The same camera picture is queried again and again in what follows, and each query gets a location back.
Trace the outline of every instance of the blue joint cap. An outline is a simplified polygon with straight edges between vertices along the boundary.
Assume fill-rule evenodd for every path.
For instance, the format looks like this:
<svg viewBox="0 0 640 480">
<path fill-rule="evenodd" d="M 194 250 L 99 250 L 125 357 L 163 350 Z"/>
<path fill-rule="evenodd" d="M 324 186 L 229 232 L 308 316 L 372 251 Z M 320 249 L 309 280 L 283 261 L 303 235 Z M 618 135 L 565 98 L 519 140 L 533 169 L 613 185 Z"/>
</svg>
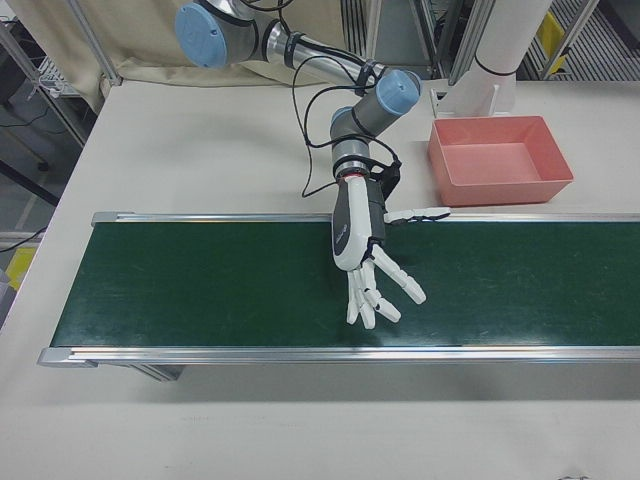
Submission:
<svg viewBox="0 0 640 480">
<path fill-rule="evenodd" d="M 333 125 L 335 123 L 335 121 L 338 119 L 338 117 L 340 115 L 342 115 L 343 113 L 346 113 L 346 112 L 350 112 L 351 108 L 353 108 L 353 107 L 342 107 L 342 108 L 339 108 L 338 110 L 336 110 L 334 112 L 334 114 L 331 116 L 331 125 Z"/>
<path fill-rule="evenodd" d="M 227 64 L 227 44 L 222 30 L 204 7 L 187 3 L 175 21 L 176 37 L 189 60 L 199 67 L 219 68 Z"/>
<path fill-rule="evenodd" d="M 420 99 L 420 82 L 416 85 L 409 74 L 410 72 L 402 70 L 392 70 L 376 86 L 380 106 L 392 115 L 404 115 Z"/>
</svg>

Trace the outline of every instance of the white post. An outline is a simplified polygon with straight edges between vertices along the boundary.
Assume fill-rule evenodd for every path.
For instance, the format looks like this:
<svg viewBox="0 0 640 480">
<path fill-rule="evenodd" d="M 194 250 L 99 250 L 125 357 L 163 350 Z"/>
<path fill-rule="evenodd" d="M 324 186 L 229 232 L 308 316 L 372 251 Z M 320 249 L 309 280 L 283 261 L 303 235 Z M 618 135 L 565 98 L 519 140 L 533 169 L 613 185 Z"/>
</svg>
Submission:
<svg viewBox="0 0 640 480">
<path fill-rule="evenodd" d="M 516 69 L 552 0 L 496 0 L 471 68 L 438 104 L 438 117 L 508 114 Z"/>
</svg>

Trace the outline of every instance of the white robotic hand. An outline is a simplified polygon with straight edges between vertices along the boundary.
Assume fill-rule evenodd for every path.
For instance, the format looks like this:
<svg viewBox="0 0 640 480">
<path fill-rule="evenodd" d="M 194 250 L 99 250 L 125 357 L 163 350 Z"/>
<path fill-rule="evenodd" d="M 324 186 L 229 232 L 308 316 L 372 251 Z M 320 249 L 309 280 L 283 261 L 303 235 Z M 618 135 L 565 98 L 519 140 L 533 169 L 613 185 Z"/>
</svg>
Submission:
<svg viewBox="0 0 640 480">
<path fill-rule="evenodd" d="M 384 200 L 376 182 L 363 175 L 340 180 L 340 192 L 333 214 L 333 256 L 336 265 L 347 272 L 349 304 L 347 323 L 362 317 L 365 328 L 375 327 L 375 314 L 392 322 L 401 313 L 386 300 L 376 285 L 375 267 L 380 268 L 417 304 L 427 296 L 416 280 L 409 276 L 382 249 L 384 223 L 438 220 L 449 214 L 447 208 L 406 210 L 384 213 Z"/>
</svg>

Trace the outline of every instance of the yellow object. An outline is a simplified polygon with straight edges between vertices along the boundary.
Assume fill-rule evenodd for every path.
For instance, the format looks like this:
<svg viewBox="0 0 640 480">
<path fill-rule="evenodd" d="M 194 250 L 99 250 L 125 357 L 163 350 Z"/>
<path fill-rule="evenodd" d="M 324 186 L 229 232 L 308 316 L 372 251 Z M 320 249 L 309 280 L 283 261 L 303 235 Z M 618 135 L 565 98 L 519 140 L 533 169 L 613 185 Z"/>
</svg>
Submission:
<svg viewBox="0 0 640 480">
<path fill-rule="evenodd" d="M 544 16 L 544 20 L 540 24 L 540 28 L 538 28 L 538 32 L 536 36 L 540 40 L 542 44 L 542 48 L 544 49 L 547 57 L 550 57 L 553 52 L 558 48 L 558 44 L 562 37 L 564 36 L 564 29 L 560 26 L 560 23 L 556 19 L 556 17 L 551 12 L 547 12 Z M 556 73 L 562 65 L 564 64 L 566 55 L 561 55 L 556 63 L 553 65 L 551 69 L 551 73 Z"/>
<path fill-rule="evenodd" d="M 13 254 L 6 274 L 11 279 L 9 285 L 14 289 L 18 290 L 20 288 L 35 254 L 36 249 L 33 247 L 18 248 L 16 253 Z"/>
</svg>

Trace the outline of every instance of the green conveyor belt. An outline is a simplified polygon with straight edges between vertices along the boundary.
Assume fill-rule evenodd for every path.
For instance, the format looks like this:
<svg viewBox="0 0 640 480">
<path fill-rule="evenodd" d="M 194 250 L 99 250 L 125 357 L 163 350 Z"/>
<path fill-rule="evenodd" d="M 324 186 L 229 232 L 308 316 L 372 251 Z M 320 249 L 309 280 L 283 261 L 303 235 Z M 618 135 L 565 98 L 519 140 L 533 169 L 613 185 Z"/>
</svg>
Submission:
<svg viewBox="0 0 640 480">
<path fill-rule="evenodd" d="M 640 345 L 640 224 L 439 222 L 387 229 L 429 295 L 345 322 L 328 223 L 99 223 L 52 347 Z"/>
</svg>

